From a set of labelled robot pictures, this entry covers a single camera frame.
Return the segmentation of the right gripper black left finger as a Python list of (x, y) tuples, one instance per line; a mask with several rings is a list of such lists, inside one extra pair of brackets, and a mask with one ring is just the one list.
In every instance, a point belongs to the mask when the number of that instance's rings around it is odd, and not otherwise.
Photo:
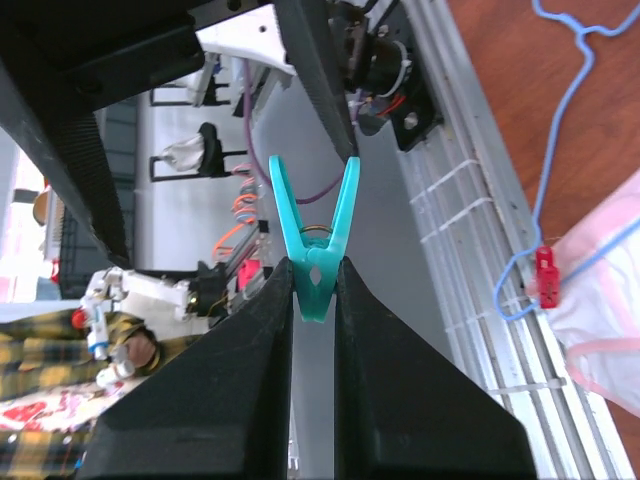
[(80, 479), (284, 479), (293, 269), (106, 410)]

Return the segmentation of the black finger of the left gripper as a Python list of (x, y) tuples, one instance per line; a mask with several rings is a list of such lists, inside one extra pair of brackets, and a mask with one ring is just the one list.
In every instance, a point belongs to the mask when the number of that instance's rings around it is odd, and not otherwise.
[(339, 157), (358, 154), (325, 1), (274, 3), (280, 37)]

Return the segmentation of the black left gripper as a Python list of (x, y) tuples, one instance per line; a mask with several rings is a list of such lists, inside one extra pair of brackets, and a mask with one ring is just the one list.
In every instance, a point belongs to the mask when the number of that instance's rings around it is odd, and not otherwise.
[(4, 1), (1, 127), (113, 264), (131, 265), (93, 110), (203, 67), (199, 30), (259, 1)]

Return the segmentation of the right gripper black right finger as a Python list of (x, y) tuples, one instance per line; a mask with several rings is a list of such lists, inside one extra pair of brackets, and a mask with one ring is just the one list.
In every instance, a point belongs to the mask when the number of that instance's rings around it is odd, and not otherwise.
[(376, 298), (349, 258), (336, 293), (336, 478), (536, 478), (523, 425)]

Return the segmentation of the teal clothespin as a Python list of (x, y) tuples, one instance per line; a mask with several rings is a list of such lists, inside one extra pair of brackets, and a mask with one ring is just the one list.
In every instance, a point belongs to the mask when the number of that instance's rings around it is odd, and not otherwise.
[(302, 319), (307, 322), (325, 321), (337, 282), (339, 265), (346, 252), (360, 170), (360, 159), (349, 158), (332, 223), (329, 227), (318, 227), (326, 231), (327, 236), (313, 237), (308, 233), (314, 228), (303, 225), (284, 163), (277, 155), (269, 158), (269, 173), (286, 252), (293, 264), (295, 289)]

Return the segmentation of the red clothespin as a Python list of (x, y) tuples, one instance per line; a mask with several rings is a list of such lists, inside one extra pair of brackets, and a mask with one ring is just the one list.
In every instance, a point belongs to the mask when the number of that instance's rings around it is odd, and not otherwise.
[(560, 273), (554, 252), (549, 246), (540, 246), (535, 252), (535, 280), (540, 307), (545, 310), (556, 308), (559, 303)]

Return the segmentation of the white pink-trimmed underwear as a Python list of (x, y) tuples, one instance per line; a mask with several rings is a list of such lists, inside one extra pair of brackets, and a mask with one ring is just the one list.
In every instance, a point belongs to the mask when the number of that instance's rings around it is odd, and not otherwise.
[(554, 246), (560, 302), (547, 313), (566, 370), (585, 390), (639, 414), (639, 174)]

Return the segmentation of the light blue wire hanger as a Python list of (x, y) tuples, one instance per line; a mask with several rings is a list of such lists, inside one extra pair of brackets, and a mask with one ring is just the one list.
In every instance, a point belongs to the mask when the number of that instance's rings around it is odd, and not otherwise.
[(497, 7), (495, 32), (513, 48), (504, 62), (515, 73), (508, 97), (518, 90), (529, 97), (523, 107), (499, 104), (531, 205), (524, 247), (503, 262), (492, 286), (494, 312), (511, 322), (539, 308), (537, 249), (565, 235), (634, 168), (621, 154), (639, 152), (633, 133), (639, 97), (633, 73), (623, 67), (635, 59), (639, 4), (500, 1)]

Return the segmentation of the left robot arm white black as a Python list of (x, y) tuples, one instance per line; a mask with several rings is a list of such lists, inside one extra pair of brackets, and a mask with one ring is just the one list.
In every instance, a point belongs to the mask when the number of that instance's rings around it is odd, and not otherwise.
[(207, 53), (299, 78), (339, 156), (357, 144), (345, 95), (394, 94), (405, 47), (344, 1), (5, 1), (1, 127), (116, 266), (131, 261), (98, 110), (201, 69)]

